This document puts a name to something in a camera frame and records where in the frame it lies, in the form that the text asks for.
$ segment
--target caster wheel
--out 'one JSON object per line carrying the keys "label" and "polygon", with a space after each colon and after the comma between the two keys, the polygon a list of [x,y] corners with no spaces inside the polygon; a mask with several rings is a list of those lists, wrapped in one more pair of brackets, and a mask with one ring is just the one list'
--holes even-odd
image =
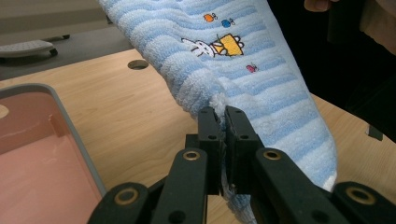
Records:
{"label": "caster wheel", "polygon": [[52,49],[52,50],[49,51],[49,53],[50,53],[50,55],[52,55],[52,56],[56,56],[56,55],[58,55],[58,50]]}

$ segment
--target pink tray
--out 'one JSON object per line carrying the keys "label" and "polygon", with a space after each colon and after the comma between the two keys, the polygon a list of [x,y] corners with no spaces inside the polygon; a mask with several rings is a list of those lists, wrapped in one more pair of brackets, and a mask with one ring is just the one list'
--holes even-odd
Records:
{"label": "pink tray", "polygon": [[87,223],[106,190],[53,88],[0,89],[0,223]]}

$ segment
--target blue towel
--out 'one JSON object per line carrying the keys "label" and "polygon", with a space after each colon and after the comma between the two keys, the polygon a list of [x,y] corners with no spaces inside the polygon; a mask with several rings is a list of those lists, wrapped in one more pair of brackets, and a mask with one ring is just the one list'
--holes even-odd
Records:
{"label": "blue towel", "polygon": [[[335,143],[265,0],[98,2],[184,110],[196,118],[210,105],[222,120],[226,105],[244,110],[267,147],[331,190]],[[242,222],[255,223],[247,195],[225,197]]]}

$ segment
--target wooden table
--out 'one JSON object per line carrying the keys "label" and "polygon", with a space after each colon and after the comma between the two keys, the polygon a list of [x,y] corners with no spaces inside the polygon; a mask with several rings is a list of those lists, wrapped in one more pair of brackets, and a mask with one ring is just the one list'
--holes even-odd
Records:
{"label": "wooden table", "polygon": [[[150,186],[167,175],[197,124],[176,104],[152,66],[132,50],[0,82],[0,88],[45,83],[59,95],[106,188],[132,181]],[[337,181],[367,185],[396,203],[396,144],[367,136],[367,123],[314,96],[335,139]],[[207,223],[239,223],[219,196],[210,196]]]}

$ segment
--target person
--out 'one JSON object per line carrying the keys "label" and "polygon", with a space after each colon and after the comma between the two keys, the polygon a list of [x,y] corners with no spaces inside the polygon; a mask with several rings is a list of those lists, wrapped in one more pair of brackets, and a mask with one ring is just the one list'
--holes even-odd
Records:
{"label": "person", "polygon": [[[334,10],[358,18],[347,42],[330,41]],[[268,0],[308,89],[396,143],[396,1]],[[343,26],[340,20],[333,26]]]}

